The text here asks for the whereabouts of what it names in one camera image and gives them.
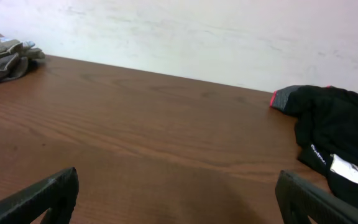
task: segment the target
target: pink edge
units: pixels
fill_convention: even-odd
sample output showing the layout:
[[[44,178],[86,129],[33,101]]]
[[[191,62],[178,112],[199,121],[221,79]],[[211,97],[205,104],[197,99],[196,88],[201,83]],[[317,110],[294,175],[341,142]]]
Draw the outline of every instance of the pink edge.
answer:
[[[273,101],[274,101],[274,98],[276,98],[276,93],[277,93],[277,90],[274,91],[274,93],[273,93],[273,97],[272,97],[272,99],[270,100],[270,105],[269,105],[269,107],[273,107]]]

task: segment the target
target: wood grain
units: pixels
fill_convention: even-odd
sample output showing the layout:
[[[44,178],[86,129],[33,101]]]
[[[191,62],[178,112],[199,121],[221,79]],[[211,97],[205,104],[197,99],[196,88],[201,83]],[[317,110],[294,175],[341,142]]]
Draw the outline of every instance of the wood grain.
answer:
[[[58,57],[0,84],[0,199],[69,166],[72,223],[282,223],[294,118],[270,93]]]

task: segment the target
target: black jacket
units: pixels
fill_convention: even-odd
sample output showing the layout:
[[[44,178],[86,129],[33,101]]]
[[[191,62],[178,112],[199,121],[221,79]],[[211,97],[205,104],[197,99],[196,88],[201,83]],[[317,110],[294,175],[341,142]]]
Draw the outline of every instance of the black jacket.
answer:
[[[330,171],[331,154],[358,166],[358,94],[335,87],[289,86],[270,106],[296,116],[298,159],[324,175],[334,195],[358,208],[358,184]]]

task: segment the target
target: printed logo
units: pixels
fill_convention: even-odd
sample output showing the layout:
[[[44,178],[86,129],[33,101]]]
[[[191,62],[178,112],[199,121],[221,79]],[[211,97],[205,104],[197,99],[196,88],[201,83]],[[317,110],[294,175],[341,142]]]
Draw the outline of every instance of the printed logo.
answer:
[[[323,164],[326,164],[326,161],[323,159],[323,157],[320,155],[320,153],[316,150],[314,144],[311,145],[312,150],[316,154],[316,156],[323,162]]]

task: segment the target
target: wall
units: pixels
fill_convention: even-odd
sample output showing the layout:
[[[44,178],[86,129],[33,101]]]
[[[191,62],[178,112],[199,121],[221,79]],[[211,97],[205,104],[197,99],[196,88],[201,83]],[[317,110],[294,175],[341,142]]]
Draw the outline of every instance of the wall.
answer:
[[[45,53],[274,91],[358,91],[355,0],[0,0],[0,32]]]

